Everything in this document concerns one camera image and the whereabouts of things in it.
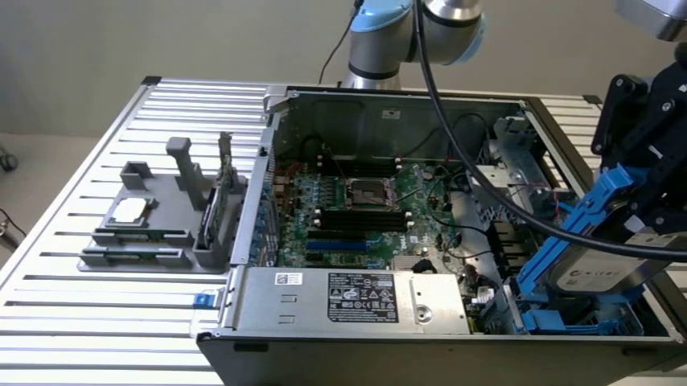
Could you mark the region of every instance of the screw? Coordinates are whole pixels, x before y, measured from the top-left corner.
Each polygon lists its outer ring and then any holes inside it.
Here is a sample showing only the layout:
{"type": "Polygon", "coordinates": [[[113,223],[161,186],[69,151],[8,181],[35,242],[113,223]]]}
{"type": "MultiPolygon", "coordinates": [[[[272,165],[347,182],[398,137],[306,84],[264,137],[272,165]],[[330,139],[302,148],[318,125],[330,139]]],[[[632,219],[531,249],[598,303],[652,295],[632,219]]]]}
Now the screw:
{"type": "Polygon", "coordinates": [[[511,179],[514,179],[515,182],[522,182],[523,181],[523,175],[515,171],[510,174],[510,177],[511,179]]]}

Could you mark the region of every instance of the floor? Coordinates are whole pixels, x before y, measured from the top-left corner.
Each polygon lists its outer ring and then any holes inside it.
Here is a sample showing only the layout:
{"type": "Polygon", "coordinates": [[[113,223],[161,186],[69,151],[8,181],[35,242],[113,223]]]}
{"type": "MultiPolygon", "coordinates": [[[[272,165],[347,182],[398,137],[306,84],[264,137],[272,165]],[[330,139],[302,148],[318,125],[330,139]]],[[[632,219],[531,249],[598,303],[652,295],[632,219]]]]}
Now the floor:
{"type": "MultiPolygon", "coordinates": [[[[19,158],[17,170],[0,171],[0,208],[28,232],[63,189],[99,138],[0,133],[0,144],[19,158]]],[[[12,253],[0,248],[0,267],[12,253]]]]}

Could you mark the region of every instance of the aluminum workbench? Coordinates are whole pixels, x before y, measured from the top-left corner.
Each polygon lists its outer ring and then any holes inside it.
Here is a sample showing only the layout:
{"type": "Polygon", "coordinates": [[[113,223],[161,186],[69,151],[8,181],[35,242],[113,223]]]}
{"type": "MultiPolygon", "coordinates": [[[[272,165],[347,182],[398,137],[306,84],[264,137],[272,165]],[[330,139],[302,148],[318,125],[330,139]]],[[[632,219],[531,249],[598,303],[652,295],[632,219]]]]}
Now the aluminum workbench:
{"type": "MultiPolygon", "coordinates": [[[[167,78],[140,86],[0,271],[0,384],[222,384],[189,337],[189,320],[193,295],[223,287],[226,277],[84,273],[77,255],[121,187],[125,162],[148,162],[153,173],[176,172],[164,150],[169,137],[191,138],[193,161],[215,174],[219,133],[231,132],[234,165],[250,177],[266,89],[167,78]]],[[[582,96],[536,97],[596,168],[590,143],[600,106],[582,96]]],[[[670,269],[683,292],[686,267],[670,269]]],[[[616,383],[636,384],[684,385],[687,368],[616,383]]]]}

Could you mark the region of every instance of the black cable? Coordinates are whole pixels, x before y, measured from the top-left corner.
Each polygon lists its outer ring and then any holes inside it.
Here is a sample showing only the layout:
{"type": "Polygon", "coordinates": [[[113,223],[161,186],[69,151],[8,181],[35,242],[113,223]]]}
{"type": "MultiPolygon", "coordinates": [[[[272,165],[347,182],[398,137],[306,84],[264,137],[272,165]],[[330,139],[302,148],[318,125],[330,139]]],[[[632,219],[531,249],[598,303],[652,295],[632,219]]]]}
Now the black cable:
{"type": "Polygon", "coordinates": [[[332,52],[330,53],[330,57],[327,58],[327,62],[324,62],[324,65],[322,66],[320,77],[318,79],[318,85],[322,84],[322,78],[324,77],[324,71],[327,70],[327,66],[330,65],[330,62],[332,61],[334,54],[336,54],[336,51],[342,47],[342,43],[344,42],[346,36],[348,35],[348,31],[351,31],[351,25],[354,24],[355,16],[358,16],[362,6],[363,6],[363,0],[355,0],[354,15],[351,16],[348,24],[346,25],[346,31],[343,32],[342,39],[339,39],[339,43],[336,43],[336,46],[334,47],[332,52]]]}
{"type": "MultiPolygon", "coordinates": [[[[454,121],[454,124],[451,125],[451,127],[455,129],[455,126],[460,123],[460,121],[463,121],[467,117],[476,117],[480,121],[482,121],[482,127],[484,128],[484,134],[487,136],[487,139],[490,138],[490,125],[487,123],[487,120],[484,119],[484,117],[478,114],[478,113],[466,113],[466,114],[462,114],[454,121]]],[[[431,132],[427,134],[427,137],[420,141],[420,143],[418,143],[418,145],[415,145],[415,147],[408,150],[406,153],[400,154],[399,157],[400,158],[406,158],[408,156],[412,155],[414,152],[416,152],[426,144],[427,142],[430,141],[431,137],[434,137],[434,134],[436,134],[439,131],[439,128],[435,127],[431,132]]]]}
{"type": "Polygon", "coordinates": [[[444,227],[456,228],[456,229],[471,229],[471,230],[479,232],[480,234],[483,234],[484,236],[487,236],[487,232],[484,232],[482,229],[479,229],[476,227],[471,227],[470,225],[456,225],[456,224],[447,223],[446,221],[442,221],[442,219],[439,219],[435,216],[434,210],[431,209],[431,205],[430,205],[430,197],[431,197],[431,193],[438,188],[438,185],[439,185],[440,182],[442,182],[442,179],[438,179],[438,181],[434,183],[434,185],[430,188],[430,192],[427,193],[427,209],[430,209],[431,219],[435,220],[444,227]]]}
{"type": "Polygon", "coordinates": [[[24,232],[24,229],[21,229],[17,225],[17,223],[13,222],[12,220],[12,217],[9,217],[8,213],[4,211],[4,209],[0,208],[0,212],[4,214],[4,216],[8,218],[8,221],[9,223],[13,225],[15,228],[17,228],[17,231],[24,235],[25,237],[25,232],[24,232]]]}
{"type": "Polygon", "coordinates": [[[459,259],[472,259],[474,257],[487,255],[488,253],[492,253],[492,251],[483,251],[483,252],[475,253],[474,255],[470,255],[470,256],[454,256],[454,257],[456,257],[459,259]]]}
{"type": "MultiPolygon", "coordinates": [[[[422,14],[422,2],[420,0],[415,0],[415,13],[422,14]]],[[[438,111],[439,121],[442,122],[443,130],[448,136],[448,140],[451,145],[454,146],[459,158],[464,162],[464,166],[468,172],[472,174],[472,178],[475,178],[476,182],[480,184],[482,188],[490,196],[539,232],[548,234],[550,236],[555,236],[560,240],[564,240],[572,244],[580,245],[586,248],[591,248],[607,253],[614,253],[618,255],[624,255],[628,257],[639,257],[643,259],[659,260],[659,261],[675,261],[675,262],[687,262],[687,250],[684,249],[672,249],[672,248],[651,248],[636,245],[627,245],[615,243],[611,241],[600,240],[592,237],[582,236],[578,233],[572,233],[564,231],[560,228],[556,228],[551,224],[540,221],[535,218],[531,213],[522,207],[519,207],[514,201],[510,200],[508,197],[499,194],[498,189],[490,182],[488,178],[480,172],[480,169],[476,167],[476,164],[468,157],[467,152],[463,149],[463,146],[455,139],[454,133],[451,132],[451,126],[448,124],[447,114],[443,110],[442,100],[439,97],[438,85],[434,80],[434,75],[431,73],[430,68],[430,60],[427,58],[427,45],[426,45],[426,34],[424,34],[424,18],[415,18],[415,34],[418,36],[418,51],[420,53],[420,66],[422,72],[426,79],[427,85],[427,93],[431,98],[431,102],[434,104],[435,110],[438,111]]]]}
{"type": "Polygon", "coordinates": [[[416,151],[418,151],[418,150],[424,146],[424,144],[427,143],[427,141],[430,141],[431,137],[434,136],[434,134],[436,134],[436,133],[438,133],[438,131],[439,131],[439,128],[438,128],[438,127],[435,127],[435,128],[431,130],[430,134],[427,134],[426,139],[423,139],[423,140],[420,141],[420,143],[419,143],[418,145],[415,145],[415,147],[414,147],[411,150],[408,150],[406,153],[400,154],[400,155],[399,155],[399,157],[400,157],[400,158],[406,158],[406,157],[411,156],[411,155],[412,155],[412,153],[414,153],[414,152],[416,152],[416,151]]]}
{"type": "MultiPolygon", "coordinates": [[[[487,142],[490,140],[490,124],[487,123],[487,119],[484,119],[484,117],[478,113],[466,113],[462,114],[458,118],[455,118],[455,121],[451,124],[451,130],[455,130],[455,127],[459,125],[460,121],[463,121],[467,117],[475,117],[482,122],[482,128],[484,130],[484,142],[487,142]]],[[[484,142],[482,143],[480,151],[484,148],[484,142]]],[[[454,152],[451,151],[452,149],[454,148],[451,147],[451,143],[448,143],[448,157],[454,156],[454,152]]]]}

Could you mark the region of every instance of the power supply label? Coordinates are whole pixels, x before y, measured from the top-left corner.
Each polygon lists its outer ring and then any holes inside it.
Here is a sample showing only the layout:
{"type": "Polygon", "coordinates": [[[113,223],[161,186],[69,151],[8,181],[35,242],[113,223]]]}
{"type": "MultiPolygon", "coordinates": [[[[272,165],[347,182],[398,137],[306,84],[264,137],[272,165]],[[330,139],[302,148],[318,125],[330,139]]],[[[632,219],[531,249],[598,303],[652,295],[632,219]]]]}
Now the power supply label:
{"type": "Polygon", "coordinates": [[[327,291],[327,316],[332,322],[399,322],[392,274],[330,273],[327,291]]]}

